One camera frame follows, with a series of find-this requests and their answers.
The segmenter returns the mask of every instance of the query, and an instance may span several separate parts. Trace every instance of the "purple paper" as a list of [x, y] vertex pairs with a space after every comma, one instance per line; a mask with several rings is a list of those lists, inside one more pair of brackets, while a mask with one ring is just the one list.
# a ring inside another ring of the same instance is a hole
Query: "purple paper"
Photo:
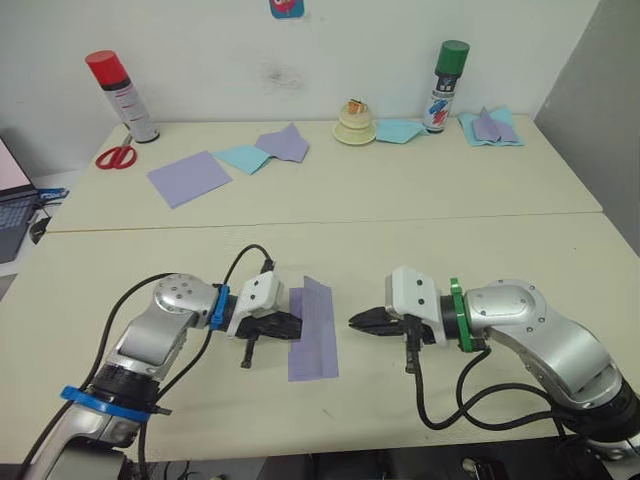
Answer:
[[289, 351], [289, 381], [337, 377], [338, 349], [331, 288], [305, 276], [304, 288], [289, 291], [289, 302], [289, 311], [302, 318], [300, 340], [292, 341]]
[[298, 129], [292, 123], [279, 132], [261, 135], [256, 142], [256, 147], [280, 160], [301, 163], [309, 150], [309, 143], [300, 136]]
[[498, 132], [500, 132], [500, 140], [503, 142], [517, 142], [519, 141], [518, 135], [513, 130], [513, 127], [508, 123], [501, 122], [500, 120], [494, 120]]
[[482, 109], [480, 116], [473, 122], [473, 132], [478, 140], [488, 140], [490, 142], [497, 142], [500, 140], [500, 132], [495, 124], [495, 120], [489, 116], [486, 108]]
[[147, 177], [171, 208], [204, 195], [232, 179], [209, 152], [200, 152], [164, 167]]

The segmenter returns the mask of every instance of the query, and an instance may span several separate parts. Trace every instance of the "laptop screen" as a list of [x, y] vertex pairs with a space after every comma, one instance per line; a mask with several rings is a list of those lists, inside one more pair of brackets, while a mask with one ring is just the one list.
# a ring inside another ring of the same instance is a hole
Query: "laptop screen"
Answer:
[[20, 187], [29, 187], [30, 185], [31, 182], [20, 165], [0, 139], [0, 195], [9, 193], [9, 190], [22, 190]]

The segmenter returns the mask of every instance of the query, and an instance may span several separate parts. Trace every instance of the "laptop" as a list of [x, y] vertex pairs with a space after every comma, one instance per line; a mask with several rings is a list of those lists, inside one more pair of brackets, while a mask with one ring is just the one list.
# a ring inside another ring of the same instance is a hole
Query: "laptop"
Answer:
[[38, 198], [38, 191], [0, 138], [0, 263], [18, 256]]

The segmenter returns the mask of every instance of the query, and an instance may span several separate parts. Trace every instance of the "scissors handle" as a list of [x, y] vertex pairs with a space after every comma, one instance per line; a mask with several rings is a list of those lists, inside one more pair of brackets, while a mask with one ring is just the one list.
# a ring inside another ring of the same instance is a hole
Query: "scissors handle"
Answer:
[[137, 158], [138, 153], [136, 152], [135, 148], [120, 147], [120, 152], [113, 160], [113, 168], [117, 168], [118, 170], [129, 168], [131, 165], [136, 163]]
[[113, 147], [98, 157], [96, 167], [101, 170], [122, 170], [136, 163], [137, 158], [138, 153], [133, 147]]

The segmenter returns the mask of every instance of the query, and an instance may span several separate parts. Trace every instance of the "green cap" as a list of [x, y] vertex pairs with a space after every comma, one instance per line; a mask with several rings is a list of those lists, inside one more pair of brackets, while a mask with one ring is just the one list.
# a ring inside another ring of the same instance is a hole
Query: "green cap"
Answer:
[[460, 40], [447, 40], [446, 42], [442, 42], [436, 71], [449, 73], [451, 75], [461, 75], [464, 62], [467, 61], [467, 55], [469, 55], [468, 43], [461, 42]]

